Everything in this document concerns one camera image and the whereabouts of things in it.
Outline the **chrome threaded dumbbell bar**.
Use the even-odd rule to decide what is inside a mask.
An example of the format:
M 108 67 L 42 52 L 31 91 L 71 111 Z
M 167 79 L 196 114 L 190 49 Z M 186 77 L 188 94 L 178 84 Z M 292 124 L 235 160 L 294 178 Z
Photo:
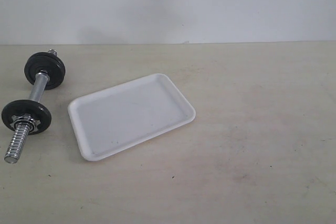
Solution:
M 42 52 L 51 52 L 54 55 L 57 56 L 57 51 L 54 49 L 50 49 L 48 51 L 42 51 Z M 35 75 L 35 83 L 32 84 L 33 88 L 32 91 L 28 97 L 28 99 L 25 100 L 32 100 L 41 103 L 41 98 L 43 96 L 44 91 L 46 90 L 46 84 L 49 81 L 49 76 L 46 73 L 39 72 Z M 7 163 L 15 164 L 20 159 L 24 144 L 26 142 L 26 139 L 29 135 L 31 135 L 28 132 L 27 126 L 18 126 L 15 131 L 13 131 L 13 136 L 11 138 L 11 141 L 9 143 L 9 146 L 7 148 L 7 151 L 4 156 L 4 160 Z

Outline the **black weight plate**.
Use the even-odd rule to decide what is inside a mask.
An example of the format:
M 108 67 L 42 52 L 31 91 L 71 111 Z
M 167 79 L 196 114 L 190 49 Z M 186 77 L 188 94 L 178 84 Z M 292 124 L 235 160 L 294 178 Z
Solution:
M 2 121 L 7 128 L 12 131 L 16 130 L 15 120 L 16 118 L 23 117 L 24 115 L 30 115 L 30 117 L 36 122 L 33 129 L 30 131 L 31 135 L 39 134 L 45 131 L 51 124 L 51 114 L 49 110 L 39 102 L 32 100 L 15 100 L 4 106 L 1 117 Z
M 48 74 L 49 81 L 45 89 L 51 90 L 60 86 L 65 78 L 66 68 L 60 58 L 51 52 L 37 52 L 30 56 L 25 64 L 24 73 L 29 83 L 35 83 L 35 75 L 39 72 Z
M 33 70 L 43 72 L 49 76 L 46 90 L 60 86 L 65 78 L 66 68 L 60 58 L 51 52 L 39 52 L 32 58 Z

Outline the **chrome star collar nut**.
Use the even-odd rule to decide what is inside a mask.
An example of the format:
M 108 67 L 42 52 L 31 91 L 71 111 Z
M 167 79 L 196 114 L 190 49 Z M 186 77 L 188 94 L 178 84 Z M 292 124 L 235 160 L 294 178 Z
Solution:
M 13 115 L 12 120 L 13 121 L 10 124 L 10 126 L 12 128 L 16 129 L 18 126 L 21 126 L 21 125 L 27 126 L 29 133 L 37 132 L 37 130 L 38 130 L 37 126 L 40 124 L 40 120 L 34 119 L 29 114 L 24 114 L 24 115 L 21 115 L 21 116 Z

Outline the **white rectangular plastic tray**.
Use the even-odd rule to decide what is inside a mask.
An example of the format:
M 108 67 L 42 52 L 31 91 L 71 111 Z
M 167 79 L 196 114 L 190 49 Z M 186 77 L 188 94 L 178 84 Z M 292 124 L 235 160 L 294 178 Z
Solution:
M 68 114 L 81 156 L 90 162 L 192 122 L 196 111 L 172 80 L 155 73 L 76 98 Z

